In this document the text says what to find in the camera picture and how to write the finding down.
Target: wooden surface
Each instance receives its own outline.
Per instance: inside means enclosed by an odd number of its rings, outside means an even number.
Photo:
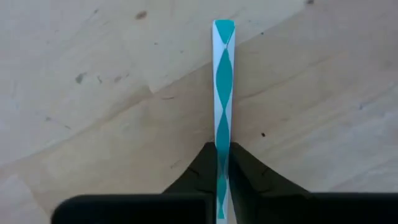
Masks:
[[[398,3],[226,2],[0,3],[2,220],[172,183],[214,136],[217,18],[237,24],[234,141],[308,190],[397,190]]]

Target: teal pattern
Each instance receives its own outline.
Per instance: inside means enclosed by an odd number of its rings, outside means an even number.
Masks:
[[[228,122],[231,122],[231,118],[227,117],[227,114],[231,113],[227,113],[226,110],[231,109],[230,107],[227,109],[227,107],[228,103],[231,103],[229,100],[231,100],[230,96],[232,95],[233,89],[233,62],[230,61],[229,54],[234,54],[234,52],[228,52],[228,45],[231,38],[234,37],[235,24],[230,20],[218,20],[215,21],[213,26],[216,27],[216,29],[213,27],[213,32],[217,31],[219,35],[218,38],[213,34],[213,56],[220,57],[221,55],[220,58],[214,58],[214,60],[220,60],[218,63],[215,63],[216,69],[214,74],[214,84],[215,91],[217,91],[217,94],[215,95],[215,109],[218,107],[216,111],[220,111],[219,107],[222,107],[221,116],[219,116],[220,114],[217,115],[217,117],[220,118],[220,121],[218,125],[215,125],[215,144],[218,152],[217,200],[219,206],[217,219],[225,220],[226,211],[224,211],[224,203],[226,203],[225,200],[228,199],[228,157],[229,145],[231,142],[231,130],[229,129],[228,124]]]

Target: black object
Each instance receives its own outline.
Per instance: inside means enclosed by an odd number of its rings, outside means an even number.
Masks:
[[[232,143],[229,181],[237,223],[396,223],[398,194],[310,193]],[[84,195],[57,207],[52,223],[215,223],[216,147],[209,142],[158,195]]]

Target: paper strip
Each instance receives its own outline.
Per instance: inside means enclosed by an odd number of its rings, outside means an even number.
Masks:
[[[231,142],[232,92],[234,80],[235,23],[213,22],[213,86],[215,142],[218,154],[217,224],[227,223],[228,155]]]

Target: light wooden table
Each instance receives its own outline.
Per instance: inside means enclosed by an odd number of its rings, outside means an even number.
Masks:
[[[233,140],[314,191],[398,186],[394,0],[0,3],[0,217],[161,192],[213,139],[211,22],[237,25]]]

